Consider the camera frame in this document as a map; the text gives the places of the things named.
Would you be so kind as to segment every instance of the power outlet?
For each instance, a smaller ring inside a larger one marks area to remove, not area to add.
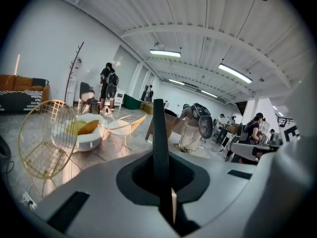
[[[32,211],[35,211],[35,209],[38,207],[38,205],[34,202],[34,200],[27,192],[23,194],[21,203],[23,203],[25,207],[29,208]]]

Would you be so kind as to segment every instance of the cap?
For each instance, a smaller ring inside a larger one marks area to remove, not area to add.
[[[257,114],[256,114],[256,117],[258,117],[258,118],[263,118],[263,114],[262,114],[262,113],[257,113]]]

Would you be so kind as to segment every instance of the orange sofa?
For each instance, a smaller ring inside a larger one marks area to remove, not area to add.
[[[0,75],[0,112],[29,112],[49,97],[46,79]]]

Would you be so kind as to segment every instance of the backpack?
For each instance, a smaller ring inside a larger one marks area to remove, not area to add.
[[[106,82],[108,85],[118,86],[119,77],[115,74],[115,72],[109,73]]]
[[[257,123],[256,121],[251,123],[251,124],[247,124],[247,126],[244,128],[242,134],[241,134],[241,137],[240,137],[240,141],[246,141],[248,139],[248,130],[249,130],[249,127],[251,125],[254,125],[255,123]]]

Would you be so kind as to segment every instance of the light strip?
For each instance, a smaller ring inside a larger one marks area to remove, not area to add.
[[[211,94],[211,93],[209,93],[209,92],[206,92],[206,91],[204,91],[204,90],[201,90],[201,92],[202,92],[202,93],[209,94],[209,95],[211,95],[211,96],[213,96],[213,97],[215,97],[215,98],[218,98],[218,96],[216,96],[216,95],[214,95],[214,94]]]
[[[219,69],[223,69],[223,70],[225,70],[225,71],[231,73],[232,75],[235,75],[235,76],[238,77],[238,78],[241,78],[242,80],[246,81],[246,82],[249,83],[249,84],[252,82],[252,79],[250,79],[249,77],[247,77],[247,76],[241,74],[240,72],[236,71],[235,69],[230,68],[230,67],[228,67],[228,66],[226,66],[226,65],[224,65],[224,64],[222,64],[222,63],[219,64],[218,68],[219,68]]]
[[[176,83],[176,84],[185,85],[184,83],[178,82],[178,81],[173,80],[173,79],[169,79],[169,81],[171,81],[171,82],[173,82],[173,83]]]
[[[18,65],[20,61],[20,54],[18,54],[18,57],[16,59],[15,68],[14,68],[14,75],[16,76],[16,73],[18,72]]]
[[[170,57],[177,57],[181,56],[180,52],[176,51],[167,51],[167,50],[150,50],[152,55],[163,55],[163,56],[170,56]]]

